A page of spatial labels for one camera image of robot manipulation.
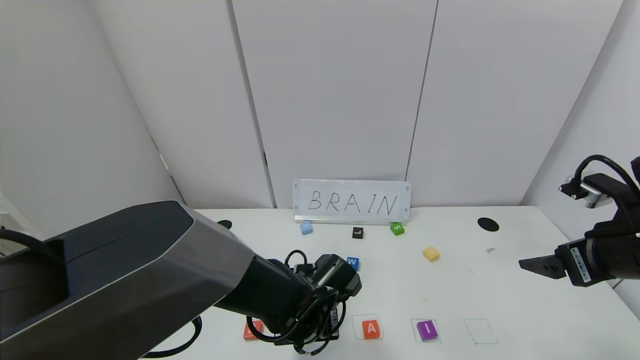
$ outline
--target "blue letter block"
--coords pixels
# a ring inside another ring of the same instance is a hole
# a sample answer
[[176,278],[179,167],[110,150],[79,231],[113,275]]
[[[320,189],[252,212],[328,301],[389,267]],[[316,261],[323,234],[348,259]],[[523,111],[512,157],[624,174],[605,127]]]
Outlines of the blue letter block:
[[347,264],[351,265],[351,267],[358,271],[358,267],[360,266],[360,259],[358,258],[347,258]]
[[302,235],[310,234],[314,232],[314,228],[311,227],[311,224],[308,222],[300,224],[300,231],[302,231]]

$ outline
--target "letter a block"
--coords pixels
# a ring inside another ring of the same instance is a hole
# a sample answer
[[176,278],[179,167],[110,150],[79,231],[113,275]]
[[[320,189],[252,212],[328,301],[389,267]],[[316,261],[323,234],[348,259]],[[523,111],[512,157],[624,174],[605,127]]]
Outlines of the letter a block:
[[[264,328],[264,324],[260,320],[254,320],[253,321],[253,326],[255,326],[255,329],[258,330],[259,332],[262,332],[262,329]],[[246,323],[244,323],[244,335],[243,335],[243,338],[245,340],[256,340],[257,339],[255,337],[255,335],[253,335],[251,330],[249,330],[249,325],[247,325]]]
[[380,337],[380,326],[376,320],[362,322],[362,334],[365,340],[378,339]]

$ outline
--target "cable connector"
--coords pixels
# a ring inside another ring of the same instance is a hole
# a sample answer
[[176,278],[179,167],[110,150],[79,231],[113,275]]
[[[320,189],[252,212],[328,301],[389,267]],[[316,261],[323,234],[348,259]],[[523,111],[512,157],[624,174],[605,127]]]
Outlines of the cable connector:
[[582,180],[572,177],[568,183],[560,185],[559,190],[573,200],[583,199],[589,195],[589,192],[583,189],[581,185]]

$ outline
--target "white wall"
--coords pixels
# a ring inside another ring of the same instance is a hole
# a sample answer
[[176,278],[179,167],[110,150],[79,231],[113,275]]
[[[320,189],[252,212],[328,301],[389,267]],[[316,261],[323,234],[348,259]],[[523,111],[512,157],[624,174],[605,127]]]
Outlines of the white wall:
[[436,0],[390,4],[234,1],[279,208],[294,179],[404,180]]
[[[596,222],[610,220],[615,205],[587,209],[557,188],[592,154],[606,155],[631,173],[629,161],[640,156],[638,99],[640,5],[625,1],[580,97],[522,202],[539,207],[569,239],[581,238]],[[617,178],[599,163],[587,170]],[[616,291],[640,316],[640,297],[633,295],[640,294],[640,282],[623,281]]]
[[0,183],[44,236],[179,199],[87,1],[0,1]]
[[621,0],[438,4],[407,181],[412,205],[517,205]]
[[230,4],[92,3],[187,205],[273,207]]

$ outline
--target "black cable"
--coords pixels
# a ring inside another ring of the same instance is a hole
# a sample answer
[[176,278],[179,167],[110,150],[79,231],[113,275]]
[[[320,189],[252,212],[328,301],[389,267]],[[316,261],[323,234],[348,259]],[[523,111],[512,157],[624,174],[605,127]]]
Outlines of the black cable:
[[[314,290],[314,293],[312,293],[312,294],[315,296],[317,294],[318,290],[325,290],[325,289],[324,288],[318,288],[318,289]],[[338,291],[337,290],[329,290],[323,295],[323,297],[313,301],[311,303],[311,305],[309,305],[306,309],[301,310],[301,313],[299,312],[296,315],[296,318],[295,318],[296,323],[285,334],[281,334],[281,335],[278,335],[278,336],[268,336],[268,335],[265,335],[265,334],[261,333],[260,331],[258,331],[258,329],[255,328],[255,326],[253,326],[253,318],[251,316],[247,316],[246,317],[247,327],[249,328],[249,331],[251,331],[251,333],[256,338],[258,338],[258,339],[260,339],[262,341],[265,341],[267,343],[275,343],[277,341],[286,340],[289,336],[291,336],[291,334],[293,334],[293,332],[304,321],[304,319],[307,318],[309,313],[311,313],[317,306],[321,305],[321,303],[326,301],[329,297],[337,296],[337,295],[338,295]]]
[[34,238],[31,235],[23,234],[18,231],[0,228],[0,239],[13,241],[20,245],[30,248],[44,258],[51,260],[57,265],[64,265],[65,262],[51,249],[46,243]]
[[198,338],[198,336],[200,336],[200,333],[202,332],[202,318],[198,316],[197,318],[193,319],[191,323],[195,327],[195,331],[193,332],[193,336],[189,341],[171,350],[147,352],[147,354],[144,355],[142,358],[143,359],[159,359],[161,357],[174,356],[175,354],[185,351],[188,347],[191,346],[191,344],[193,344],[196,341],[196,339]]
[[[307,255],[304,252],[302,252],[301,250],[293,250],[292,252],[289,253],[289,255],[287,255],[284,261],[284,267],[287,270],[290,270],[289,260],[291,259],[291,256],[293,254],[302,255],[302,258],[304,259],[304,265],[308,264]],[[342,315],[340,317],[340,320],[337,322],[336,326],[332,327],[332,311],[337,308],[337,304],[339,302],[342,303]],[[347,311],[346,299],[340,296],[339,291],[335,289],[328,290],[327,288],[322,286],[320,288],[316,288],[311,291],[311,294],[308,295],[306,303],[308,304],[308,306],[298,311],[298,314],[296,314],[296,316],[294,317],[295,323],[293,324],[293,326],[289,328],[289,330],[285,334],[281,334],[278,336],[268,336],[263,334],[262,332],[258,331],[258,329],[255,328],[253,324],[253,317],[251,316],[246,317],[247,328],[249,328],[249,331],[251,331],[251,333],[257,339],[268,342],[268,343],[276,343],[278,341],[289,340],[289,337],[291,337],[291,335],[295,333],[298,327],[308,320],[307,319],[308,316],[310,316],[314,311],[316,311],[318,307],[322,307],[322,309],[320,309],[320,311],[316,313],[318,319],[317,319],[317,327],[313,331],[314,336],[311,336],[305,339],[304,341],[297,341],[293,343],[293,348],[295,349],[295,351],[297,351],[297,353],[301,355],[304,355],[304,354],[309,354],[312,356],[318,355],[322,350],[324,350],[324,348],[326,348],[327,344],[329,344],[329,341],[331,340],[331,335],[334,332],[336,332],[338,328],[342,325],[344,318],[346,316],[346,311]],[[306,344],[315,342],[317,340],[320,340],[320,341],[324,340],[324,344],[322,344],[319,348],[311,352],[306,352],[303,350],[303,347]]]
[[609,159],[604,155],[599,155],[599,154],[591,155],[591,156],[588,156],[586,159],[582,160],[582,163],[580,163],[580,165],[575,169],[573,179],[577,181],[582,181],[582,171],[592,161],[599,161],[601,163],[604,163],[608,167],[612,168],[622,178],[622,180],[624,180],[624,182],[629,187],[629,190],[631,190],[631,192],[636,197],[636,200],[640,202],[640,189],[637,187],[634,180],[629,176],[629,174],[625,171],[625,169],[623,169],[615,161],[613,161],[612,159]]
[[302,250],[293,250],[292,252],[289,253],[289,255],[287,255],[287,258],[284,259],[284,264],[289,266],[289,259],[291,259],[291,256],[293,254],[300,254],[302,255],[302,258],[305,260],[305,265],[307,264],[307,255],[305,255],[304,252],[302,252]]

